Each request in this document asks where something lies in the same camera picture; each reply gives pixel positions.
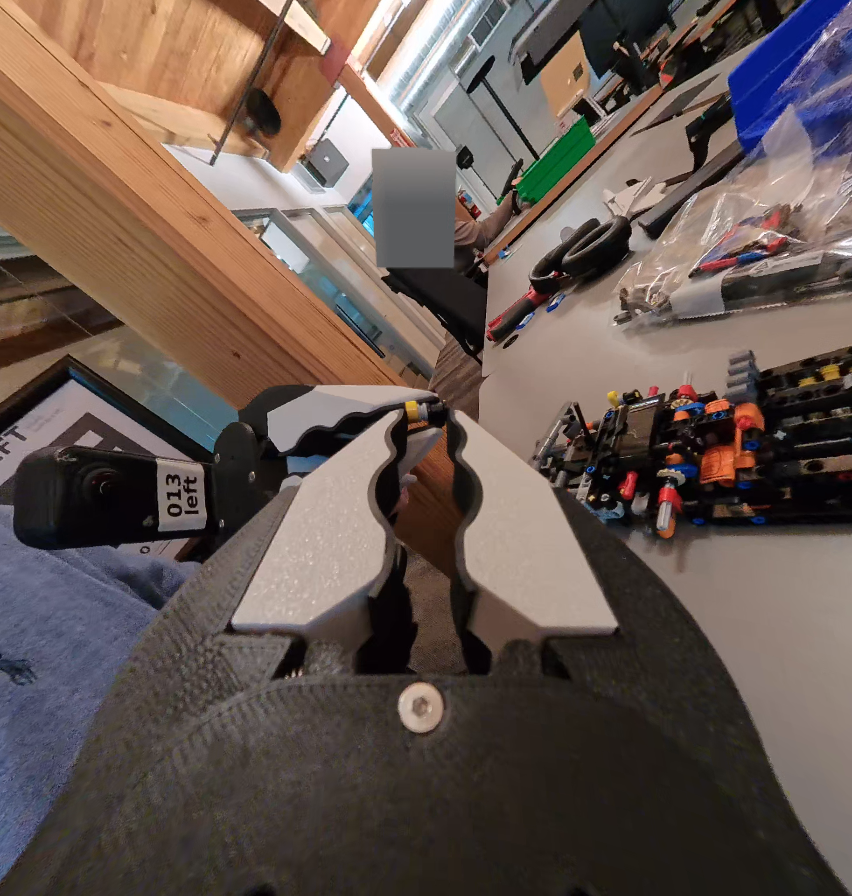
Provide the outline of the red and black hand tool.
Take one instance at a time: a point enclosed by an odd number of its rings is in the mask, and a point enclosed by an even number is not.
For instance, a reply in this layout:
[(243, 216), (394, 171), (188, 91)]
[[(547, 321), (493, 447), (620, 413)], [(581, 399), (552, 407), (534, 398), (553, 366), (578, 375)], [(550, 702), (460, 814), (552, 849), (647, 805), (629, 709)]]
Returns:
[(540, 307), (550, 295), (536, 291), (530, 287), (516, 302), (500, 315), (488, 322), (485, 339), (488, 342), (500, 342), (506, 339), (521, 322)]

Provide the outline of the person's blue sweater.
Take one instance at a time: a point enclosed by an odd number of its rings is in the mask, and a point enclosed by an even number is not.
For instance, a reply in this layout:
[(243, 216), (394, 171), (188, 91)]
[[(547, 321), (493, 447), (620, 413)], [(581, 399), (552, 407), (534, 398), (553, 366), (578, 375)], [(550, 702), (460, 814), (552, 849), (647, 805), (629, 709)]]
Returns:
[(198, 564), (110, 546), (48, 552), (0, 505), (0, 881), (71, 776), (90, 721)]

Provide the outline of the black metal bracket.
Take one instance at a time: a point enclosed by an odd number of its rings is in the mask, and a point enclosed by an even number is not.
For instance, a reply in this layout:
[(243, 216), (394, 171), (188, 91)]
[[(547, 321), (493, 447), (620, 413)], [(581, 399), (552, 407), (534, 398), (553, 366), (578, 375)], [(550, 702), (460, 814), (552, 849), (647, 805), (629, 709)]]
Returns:
[(731, 94), (725, 92), (686, 125), (685, 134), (693, 167), (684, 175), (664, 181), (663, 197), (654, 200), (648, 210), (632, 218), (647, 237), (658, 238), (688, 200), (718, 184), (743, 161), (745, 151), (737, 139), (723, 151), (709, 155), (712, 137), (732, 120)]

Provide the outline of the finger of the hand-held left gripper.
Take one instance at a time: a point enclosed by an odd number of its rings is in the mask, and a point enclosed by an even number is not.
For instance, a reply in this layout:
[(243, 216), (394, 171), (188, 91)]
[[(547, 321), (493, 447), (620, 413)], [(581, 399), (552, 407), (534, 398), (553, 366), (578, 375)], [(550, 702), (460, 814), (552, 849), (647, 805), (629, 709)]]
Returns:
[(404, 409), (409, 401), (427, 402), (428, 391), (406, 385), (317, 385), (268, 409), (265, 434), (280, 454), (294, 454), (311, 433), (338, 431), (343, 420), (366, 420)]
[(398, 459), (398, 467), (416, 467), (441, 441), (444, 430), (439, 427), (424, 427), (410, 430), (404, 453)]

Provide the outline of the lego car chassis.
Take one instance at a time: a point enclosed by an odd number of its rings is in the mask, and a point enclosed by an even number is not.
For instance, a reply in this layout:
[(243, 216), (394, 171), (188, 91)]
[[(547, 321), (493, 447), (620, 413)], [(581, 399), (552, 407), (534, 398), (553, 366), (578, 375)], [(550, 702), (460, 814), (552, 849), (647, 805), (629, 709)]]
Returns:
[(565, 403), (530, 465), (600, 521), (672, 538), (695, 527), (852, 523), (852, 345), (761, 369), (728, 358), (725, 389)]

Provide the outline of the black office chair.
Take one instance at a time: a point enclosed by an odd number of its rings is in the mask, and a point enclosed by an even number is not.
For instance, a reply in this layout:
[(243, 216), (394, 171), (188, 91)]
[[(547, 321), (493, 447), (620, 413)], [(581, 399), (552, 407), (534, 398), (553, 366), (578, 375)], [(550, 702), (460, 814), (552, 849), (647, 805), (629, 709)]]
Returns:
[(484, 349), (487, 287), (452, 268), (388, 269), (383, 282), (435, 316), (478, 363)]

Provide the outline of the green plastic bin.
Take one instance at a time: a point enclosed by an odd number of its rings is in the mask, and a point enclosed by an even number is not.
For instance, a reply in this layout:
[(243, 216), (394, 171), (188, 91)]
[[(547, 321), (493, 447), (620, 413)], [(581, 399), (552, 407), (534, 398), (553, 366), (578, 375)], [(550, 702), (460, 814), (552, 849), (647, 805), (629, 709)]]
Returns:
[(539, 160), (524, 170), (515, 186), (517, 197), (527, 205), (536, 204), (594, 146), (595, 138), (588, 120), (577, 118)]

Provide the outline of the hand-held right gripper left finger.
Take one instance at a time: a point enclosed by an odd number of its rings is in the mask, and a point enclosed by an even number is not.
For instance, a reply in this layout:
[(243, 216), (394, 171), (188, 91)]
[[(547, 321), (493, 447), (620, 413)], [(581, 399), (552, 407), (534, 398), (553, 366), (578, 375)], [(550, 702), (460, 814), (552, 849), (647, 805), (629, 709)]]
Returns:
[(336, 644), (358, 666), (406, 666), (404, 563), (389, 521), (406, 443), (406, 413), (390, 410), (287, 489), (230, 633)]

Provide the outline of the blue plastic bin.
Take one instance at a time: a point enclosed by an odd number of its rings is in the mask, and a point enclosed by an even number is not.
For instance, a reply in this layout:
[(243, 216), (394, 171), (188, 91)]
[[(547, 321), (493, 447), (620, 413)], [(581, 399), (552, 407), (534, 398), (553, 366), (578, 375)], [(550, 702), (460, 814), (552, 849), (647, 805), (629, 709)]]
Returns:
[[(772, 95), (785, 73), (790, 73), (796, 60), (816, 39), (823, 25), (846, 2), (804, 2), (762, 39), (728, 76), (733, 114), (742, 106), (747, 94), (750, 95), (750, 111), (757, 111), (760, 99)], [(739, 125), (736, 123), (735, 128), (739, 140)]]

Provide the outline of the black rubber tyres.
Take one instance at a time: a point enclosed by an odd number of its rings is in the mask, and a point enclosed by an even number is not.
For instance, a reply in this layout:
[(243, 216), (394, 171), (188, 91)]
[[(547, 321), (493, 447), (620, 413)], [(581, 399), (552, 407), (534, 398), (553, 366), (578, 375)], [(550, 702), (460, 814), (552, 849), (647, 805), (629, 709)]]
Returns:
[(547, 292), (561, 278), (608, 273), (629, 254), (631, 235), (627, 217), (614, 216), (604, 223), (590, 218), (534, 264), (530, 284), (538, 292)]

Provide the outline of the black framed poster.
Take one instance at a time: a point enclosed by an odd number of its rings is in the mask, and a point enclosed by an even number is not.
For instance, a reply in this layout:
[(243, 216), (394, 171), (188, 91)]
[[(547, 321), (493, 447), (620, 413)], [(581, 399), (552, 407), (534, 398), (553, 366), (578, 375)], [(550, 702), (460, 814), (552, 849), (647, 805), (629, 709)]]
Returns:
[[(174, 425), (66, 356), (0, 404), (0, 507), (12, 512), (13, 532), (17, 467), (28, 454), (50, 446), (83, 446), (205, 463), (213, 459), (206, 448)], [(182, 559), (191, 555), (197, 541), (214, 544), (209, 538), (194, 538), (112, 547)]]

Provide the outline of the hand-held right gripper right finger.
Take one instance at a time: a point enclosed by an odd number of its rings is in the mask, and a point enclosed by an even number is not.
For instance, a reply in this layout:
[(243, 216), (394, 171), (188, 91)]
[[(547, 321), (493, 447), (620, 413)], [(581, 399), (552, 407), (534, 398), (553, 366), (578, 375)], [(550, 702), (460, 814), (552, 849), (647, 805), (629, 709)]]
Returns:
[(447, 418), (454, 535), (451, 610), (466, 666), (525, 642), (607, 636), (619, 623), (590, 566), (565, 493), (464, 413)]

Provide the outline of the clear bag of lego pieces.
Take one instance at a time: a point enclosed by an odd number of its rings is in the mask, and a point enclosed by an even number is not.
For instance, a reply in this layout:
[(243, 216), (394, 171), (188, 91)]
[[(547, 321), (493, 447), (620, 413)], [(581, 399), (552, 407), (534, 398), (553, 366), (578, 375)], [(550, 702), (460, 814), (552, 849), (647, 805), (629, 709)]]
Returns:
[(852, 154), (758, 162), (689, 199), (615, 290), (611, 325), (671, 326), (852, 297)]

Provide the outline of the wooden post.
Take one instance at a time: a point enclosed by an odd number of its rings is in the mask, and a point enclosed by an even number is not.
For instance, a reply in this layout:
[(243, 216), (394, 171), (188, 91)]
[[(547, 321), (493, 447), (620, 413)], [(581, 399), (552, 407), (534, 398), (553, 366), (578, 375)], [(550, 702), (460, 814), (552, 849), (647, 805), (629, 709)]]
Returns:
[(0, 225), (235, 409), (401, 386), (14, 2), (0, 1)]

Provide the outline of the glass partition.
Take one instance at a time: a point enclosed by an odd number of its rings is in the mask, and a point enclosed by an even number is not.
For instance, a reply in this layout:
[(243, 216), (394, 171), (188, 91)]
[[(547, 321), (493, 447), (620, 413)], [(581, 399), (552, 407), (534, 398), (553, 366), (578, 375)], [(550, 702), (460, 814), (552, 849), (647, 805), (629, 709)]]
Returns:
[(378, 357), (410, 385), (427, 386), (446, 331), (385, 281), (376, 243), (342, 205), (234, 214)]

